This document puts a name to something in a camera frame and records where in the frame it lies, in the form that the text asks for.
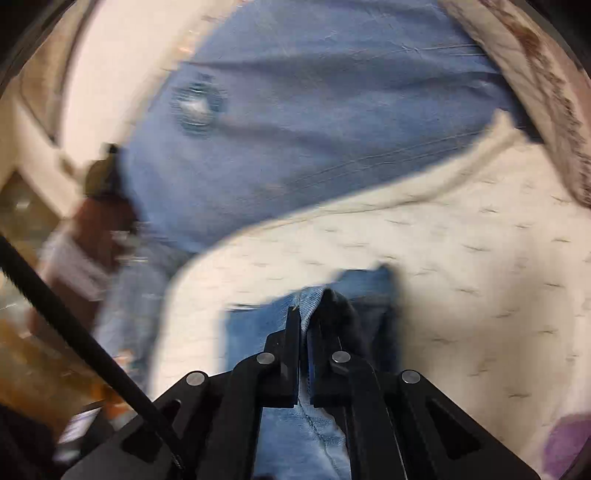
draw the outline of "white mattress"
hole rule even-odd
[[[591,404],[591,212],[504,113],[464,155],[196,258],[168,296],[154,395],[192,369],[222,371],[233,304],[381,262],[400,274],[404,368],[539,470],[553,422]]]

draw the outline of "black cable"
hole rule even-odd
[[[184,446],[171,424],[1,234],[0,268],[72,350],[154,429],[170,449],[174,463],[186,471]]]

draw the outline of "denim fabric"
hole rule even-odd
[[[192,256],[142,235],[128,265],[119,269],[97,315],[94,337],[144,391],[160,331],[162,300],[170,280]]]
[[[345,271],[330,285],[305,288],[265,306],[230,312],[226,322],[227,368],[262,351],[267,335],[285,327],[290,305],[299,306],[301,328],[305,333],[327,288],[350,300],[349,307],[358,315],[359,336],[364,342],[373,344],[378,332],[389,332],[385,335],[389,341],[387,348],[381,345],[371,349],[371,354],[379,357],[377,361],[391,366],[386,369],[394,369],[396,288],[386,267],[374,271]],[[358,308],[362,305],[371,308]],[[300,378],[298,404],[294,408],[263,409],[254,474],[277,480],[351,477],[345,436],[332,416],[310,405],[305,372]]]
[[[420,171],[496,108],[498,68],[436,0],[254,0],[173,73],[122,151],[154,231],[232,232]]]

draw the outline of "silver screw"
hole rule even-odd
[[[347,352],[339,350],[338,352],[333,353],[333,360],[337,364],[345,364],[351,360],[351,356]]]
[[[193,372],[187,375],[187,383],[192,387],[196,387],[205,382],[205,375],[201,372]]]
[[[256,361],[261,365],[269,365],[275,361],[275,355],[269,352],[262,352],[256,356]]]
[[[418,383],[421,380],[421,374],[419,372],[415,372],[414,370],[405,370],[402,372],[402,381],[404,383]]]

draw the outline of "denim pant leg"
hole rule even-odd
[[[128,375],[147,391],[163,298],[176,272],[193,256],[154,239],[143,239],[122,267],[101,308],[95,338]]]

